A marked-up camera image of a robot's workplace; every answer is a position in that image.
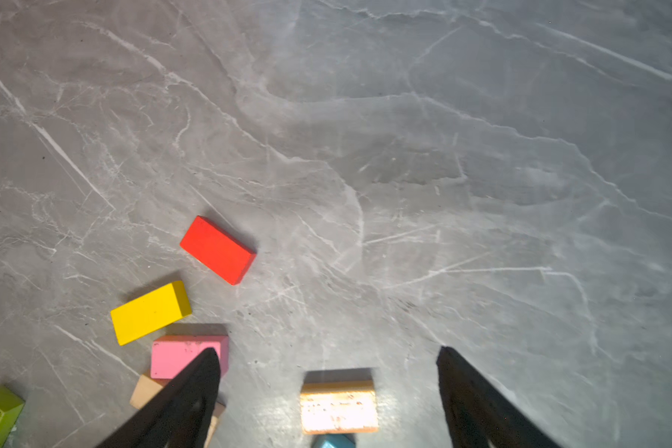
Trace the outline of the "plain long wood block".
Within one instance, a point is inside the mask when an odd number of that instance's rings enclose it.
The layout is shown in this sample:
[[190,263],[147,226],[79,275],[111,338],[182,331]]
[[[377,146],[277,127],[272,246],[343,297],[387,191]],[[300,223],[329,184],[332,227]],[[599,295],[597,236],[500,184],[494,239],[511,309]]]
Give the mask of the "plain long wood block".
[[[164,379],[152,379],[147,374],[142,374],[136,384],[133,395],[130,399],[130,405],[140,410],[143,408],[149,401],[151,401],[159,392],[161,392],[164,387],[169,383],[168,380]],[[205,440],[204,448],[207,448],[211,442],[212,438],[216,432],[218,424],[220,423],[220,418],[225,412],[226,406],[219,401],[216,402],[214,412],[211,416],[211,421],[209,429],[207,431],[207,436]]]

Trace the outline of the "pink wood block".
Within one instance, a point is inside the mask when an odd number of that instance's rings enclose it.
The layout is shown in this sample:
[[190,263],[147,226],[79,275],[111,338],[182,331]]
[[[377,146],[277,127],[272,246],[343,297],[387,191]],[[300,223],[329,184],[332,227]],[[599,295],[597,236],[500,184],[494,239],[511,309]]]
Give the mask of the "pink wood block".
[[220,360],[220,376],[229,370],[230,338],[224,335],[167,335],[152,343],[150,377],[154,380],[175,378],[194,358],[213,348]]

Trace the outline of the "blue letter P cube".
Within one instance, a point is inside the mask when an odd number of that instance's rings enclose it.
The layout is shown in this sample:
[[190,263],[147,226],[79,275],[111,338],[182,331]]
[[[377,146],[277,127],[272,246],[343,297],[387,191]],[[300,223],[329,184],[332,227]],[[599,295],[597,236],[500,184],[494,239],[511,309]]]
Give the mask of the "blue letter P cube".
[[356,448],[355,442],[345,434],[321,434],[315,438],[313,448]]

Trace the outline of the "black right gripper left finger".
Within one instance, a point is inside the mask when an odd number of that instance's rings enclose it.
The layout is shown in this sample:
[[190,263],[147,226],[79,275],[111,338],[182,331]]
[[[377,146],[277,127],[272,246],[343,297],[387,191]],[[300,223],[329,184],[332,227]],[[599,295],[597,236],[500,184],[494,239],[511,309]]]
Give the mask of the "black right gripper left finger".
[[221,369],[202,351],[101,447],[203,447],[217,404]]

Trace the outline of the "red wood block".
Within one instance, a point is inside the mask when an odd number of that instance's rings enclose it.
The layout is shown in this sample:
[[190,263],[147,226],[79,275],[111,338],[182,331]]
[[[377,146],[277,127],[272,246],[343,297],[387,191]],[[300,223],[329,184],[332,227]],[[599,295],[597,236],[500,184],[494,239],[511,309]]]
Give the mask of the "red wood block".
[[202,216],[192,222],[180,246],[233,286],[242,282],[257,256],[256,251]]

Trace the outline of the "monkey picture wood block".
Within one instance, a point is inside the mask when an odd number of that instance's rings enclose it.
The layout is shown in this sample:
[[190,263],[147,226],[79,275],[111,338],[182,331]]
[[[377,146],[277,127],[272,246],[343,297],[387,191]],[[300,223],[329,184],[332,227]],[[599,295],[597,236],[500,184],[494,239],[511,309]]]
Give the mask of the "monkey picture wood block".
[[305,434],[379,431],[373,380],[304,384],[300,407]]

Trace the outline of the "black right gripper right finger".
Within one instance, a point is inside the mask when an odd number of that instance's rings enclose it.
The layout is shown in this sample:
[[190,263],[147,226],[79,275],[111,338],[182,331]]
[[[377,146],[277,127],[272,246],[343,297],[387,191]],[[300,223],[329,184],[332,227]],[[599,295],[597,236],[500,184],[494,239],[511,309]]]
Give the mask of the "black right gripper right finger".
[[452,347],[440,349],[436,365],[453,446],[558,446]]

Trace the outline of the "yellow wood block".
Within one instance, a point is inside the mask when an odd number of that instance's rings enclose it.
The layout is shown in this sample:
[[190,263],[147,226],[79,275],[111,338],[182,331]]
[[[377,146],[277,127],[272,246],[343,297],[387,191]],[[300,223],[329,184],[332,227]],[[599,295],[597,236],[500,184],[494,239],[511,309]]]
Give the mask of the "yellow wood block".
[[118,344],[123,346],[191,314],[185,284],[175,281],[113,309],[110,317]]

